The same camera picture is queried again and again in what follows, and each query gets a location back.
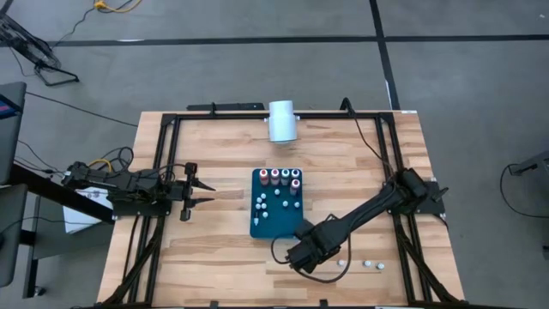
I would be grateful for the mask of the blue plastic bin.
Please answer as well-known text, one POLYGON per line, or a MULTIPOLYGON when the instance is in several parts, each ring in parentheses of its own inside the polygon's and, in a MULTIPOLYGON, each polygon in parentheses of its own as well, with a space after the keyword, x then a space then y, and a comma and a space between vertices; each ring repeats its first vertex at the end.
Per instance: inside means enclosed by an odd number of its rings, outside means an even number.
POLYGON ((250 236, 255 239, 272 239, 281 235, 282 237, 291 238, 292 232, 304 219, 304 194, 303 194, 303 174, 300 170, 300 176, 298 180, 301 183, 299 192, 296 196, 290 194, 290 184, 292 177, 290 176, 290 182, 288 185, 281 184, 281 170, 298 168, 277 168, 280 170, 280 183, 277 186, 270 184, 262 185, 260 183, 258 172, 261 169, 267 169, 270 176, 270 171, 273 168, 257 168, 252 172, 251 178, 251 202, 250 202, 250 236), (280 190, 280 195, 275 195, 275 189, 280 190), (262 203, 267 204, 266 209, 256 209, 256 199, 261 196, 262 193, 267 195, 266 199, 262 200, 262 203), (288 206, 283 207, 283 201, 288 201, 288 206), (294 203, 299 202, 300 207, 295 208, 294 203), (262 212, 267 211, 268 217, 263 218, 262 212), (259 223, 254 226, 253 219, 258 218, 259 223))

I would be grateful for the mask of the grey metal stand foot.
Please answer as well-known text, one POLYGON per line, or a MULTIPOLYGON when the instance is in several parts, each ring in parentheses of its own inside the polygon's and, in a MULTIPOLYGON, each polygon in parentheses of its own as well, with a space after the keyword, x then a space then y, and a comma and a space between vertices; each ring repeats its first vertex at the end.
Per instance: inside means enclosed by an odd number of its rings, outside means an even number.
POLYGON ((513 176, 521 176, 527 171, 539 169, 549 176, 549 150, 543 151, 521 163, 512 164, 510 174, 513 176))

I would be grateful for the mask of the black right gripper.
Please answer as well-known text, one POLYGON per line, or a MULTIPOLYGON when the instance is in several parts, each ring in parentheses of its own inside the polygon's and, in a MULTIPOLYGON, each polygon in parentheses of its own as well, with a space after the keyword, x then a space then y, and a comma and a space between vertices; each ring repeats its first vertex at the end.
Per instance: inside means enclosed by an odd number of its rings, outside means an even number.
POLYGON ((304 270, 311 274, 321 263, 329 258, 333 251, 333 241, 328 232, 329 223, 323 221, 313 225, 303 220, 295 229, 294 236, 298 244, 287 250, 287 262, 295 270, 304 270))

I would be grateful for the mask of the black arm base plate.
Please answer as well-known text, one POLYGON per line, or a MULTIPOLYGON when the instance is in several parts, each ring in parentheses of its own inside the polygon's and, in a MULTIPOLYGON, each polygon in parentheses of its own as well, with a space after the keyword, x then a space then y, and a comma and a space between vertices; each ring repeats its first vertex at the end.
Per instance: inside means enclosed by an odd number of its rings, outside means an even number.
POLYGON ((414 199, 411 202, 405 202, 401 206, 389 209, 389 212, 399 215, 408 215, 411 213, 428 215, 444 214, 443 195, 449 188, 441 188, 436 180, 427 180, 425 186, 427 193, 424 197, 414 199))
POLYGON ((168 200, 143 202, 138 200, 115 200, 112 197, 108 197, 107 200, 112 204, 113 214, 117 217, 133 215, 163 216, 169 215, 172 211, 172 202, 168 200))

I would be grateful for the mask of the black power strip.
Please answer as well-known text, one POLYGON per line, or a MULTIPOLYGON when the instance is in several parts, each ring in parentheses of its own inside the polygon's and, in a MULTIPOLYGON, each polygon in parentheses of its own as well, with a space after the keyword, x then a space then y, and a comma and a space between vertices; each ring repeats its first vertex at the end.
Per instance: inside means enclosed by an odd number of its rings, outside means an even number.
POLYGON ((248 103, 209 103, 200 105, 188 105, 187 111, 264 111, 265 106, 261 102, 248 102, 248 103))

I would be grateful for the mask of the white cylindrical lamp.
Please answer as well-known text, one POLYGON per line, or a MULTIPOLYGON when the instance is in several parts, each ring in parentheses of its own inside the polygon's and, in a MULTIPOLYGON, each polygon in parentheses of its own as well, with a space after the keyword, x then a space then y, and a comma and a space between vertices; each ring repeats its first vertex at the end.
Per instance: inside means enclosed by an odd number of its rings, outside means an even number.
POLYGON ((298 117, 294 114, 291 100, 277 100, 268 103, 268 137, 274 143, 295 141, 298 117))

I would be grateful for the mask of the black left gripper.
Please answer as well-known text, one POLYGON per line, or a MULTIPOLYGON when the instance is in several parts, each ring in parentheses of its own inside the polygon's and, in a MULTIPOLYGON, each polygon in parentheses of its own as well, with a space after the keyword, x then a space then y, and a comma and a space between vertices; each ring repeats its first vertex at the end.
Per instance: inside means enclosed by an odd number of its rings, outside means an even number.
POLYGON ((188 221, 190 219, 191 208, 197 206, 199 203, 206 203, 214 201, 212 197, 200 197, 191 201, 192 186, 204 189, 207 191, 215 191, 215 188, 204 184, 199 179, 196 179, 197 164, 187 162, 184 164, 184 174, 186 180, 167 180, 166 181, 166 198, 171 201, 183 202, 183 208, 181 209, 179 220, 188 221))

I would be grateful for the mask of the black desk frame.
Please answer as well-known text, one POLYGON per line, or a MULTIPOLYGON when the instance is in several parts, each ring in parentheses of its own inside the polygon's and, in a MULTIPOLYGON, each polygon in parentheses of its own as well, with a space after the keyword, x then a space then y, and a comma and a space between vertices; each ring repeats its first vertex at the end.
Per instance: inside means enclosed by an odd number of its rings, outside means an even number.
MULTIPOLYGON (((85 215, 90 215, 93 218, 99 219, 103 223, 114 223, 111 209, 79 195, 75 191, 71 191, 61 185, 55 184, 19 165, 12 165, 9 173, 9 180, 5 185, 26 185, 28 188, 27 192, 30 191, 38 197, 44 197, 70 209, 79 211, 85 215)), ((36 275, 39 260, 33 258, 33 247, 35 246, 36 236, 37 233, 34 230, 28 231, 21 229, 19 245, 27 245, 30 247, 27 260, 27 273, 25 275, 25 282, 23 286, 23 299, 33 298, 37 287, 36 275)))

